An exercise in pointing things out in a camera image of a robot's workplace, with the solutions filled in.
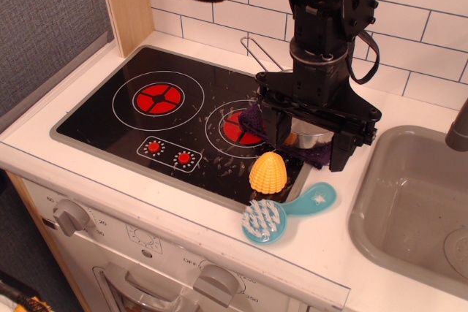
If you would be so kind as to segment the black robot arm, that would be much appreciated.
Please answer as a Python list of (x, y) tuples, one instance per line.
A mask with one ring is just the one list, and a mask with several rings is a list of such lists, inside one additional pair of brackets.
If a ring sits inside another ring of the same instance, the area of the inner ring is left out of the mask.
[(372, 50), (377, 43), (367, 33), (375, 21), (376, 0), (289, 0), (294, 20), (290, 41), (291, 72), (256, 75), (258, 103), (270, 144), (281, 145), (293, 119), (333, 133), (330, 169), (344, 169), (355, 149), (373, 142), (381, 112), (357, 95), (351, 85), (363, 85), (352, 69), (356, 39)]

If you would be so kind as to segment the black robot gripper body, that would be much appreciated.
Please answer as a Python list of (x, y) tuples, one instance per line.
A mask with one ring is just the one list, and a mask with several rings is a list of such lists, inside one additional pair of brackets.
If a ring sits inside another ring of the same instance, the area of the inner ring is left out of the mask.
[(363, 144), (371, 144), (377, 133), (375, 123), (382, 113), (357, 95), (350, 86), (367, 83), (375, 74), (375, 64), (365, 77), (358, 79), (352, 70), (354, 48), (340, 50), (336, 55), (316, 56), (304, 50), (294, 50), (292, 72), (260, 72), (259, 105), (263, 100), (281, 108), (291, 118), (297, 118), (333, 133), (355, 132)]

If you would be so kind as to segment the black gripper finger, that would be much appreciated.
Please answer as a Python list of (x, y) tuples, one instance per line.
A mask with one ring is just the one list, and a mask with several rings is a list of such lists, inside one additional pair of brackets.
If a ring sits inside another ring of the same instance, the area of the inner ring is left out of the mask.
[(355, 132), (346, 130), (335, 132), (332, 138), (329, 170), (331, 172), (341, 172), (355, 149), (361, 147), (362, 144), (362, 136)]
[(290, 135), (292, 118), (281, 108), (266, 100), (260, 103), (260, 110), (267, 140), (278, 148)]

